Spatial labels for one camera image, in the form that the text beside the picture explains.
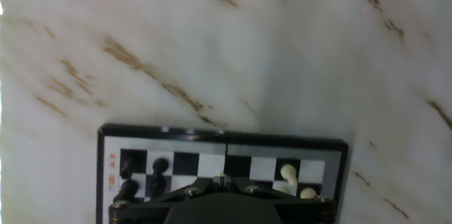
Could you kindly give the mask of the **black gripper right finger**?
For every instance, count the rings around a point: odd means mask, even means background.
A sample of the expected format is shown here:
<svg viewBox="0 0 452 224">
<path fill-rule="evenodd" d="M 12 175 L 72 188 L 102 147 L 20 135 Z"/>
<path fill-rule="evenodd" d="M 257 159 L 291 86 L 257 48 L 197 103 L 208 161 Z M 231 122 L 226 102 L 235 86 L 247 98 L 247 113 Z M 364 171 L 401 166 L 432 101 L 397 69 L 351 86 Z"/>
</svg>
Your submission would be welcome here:
<svg viewBox="0 0 452 224">
<path fill-rule="evenodd" d="M 335 222 L 335 202 L 315 196 L 301 199 L 270 189 L 247 178 L 225 178 L 225 193 L 250 219 L 260 223 L 327 223 Z"/>
</svg>

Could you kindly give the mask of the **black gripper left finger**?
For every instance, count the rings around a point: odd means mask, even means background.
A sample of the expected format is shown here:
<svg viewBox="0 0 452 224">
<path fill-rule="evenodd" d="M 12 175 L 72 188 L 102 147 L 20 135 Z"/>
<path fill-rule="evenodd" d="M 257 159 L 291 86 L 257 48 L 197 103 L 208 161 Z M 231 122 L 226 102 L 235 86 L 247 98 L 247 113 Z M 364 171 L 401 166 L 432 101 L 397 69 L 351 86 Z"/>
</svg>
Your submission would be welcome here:
<svg viewBox="0 0 452 224">
<path fill-rule="evenodd" d="M 157 189 L 158 196 L 141 201 L 136 197 L 138 182 L 128 179 L 108 205 L 108 223 L 164 223 L 175 206 L 220 192 L 221 185 L 222 177 L 197 178 L 191 184 L 162 194 L 161 184 L 153 183 L 153 189 Z"/>
</svg>

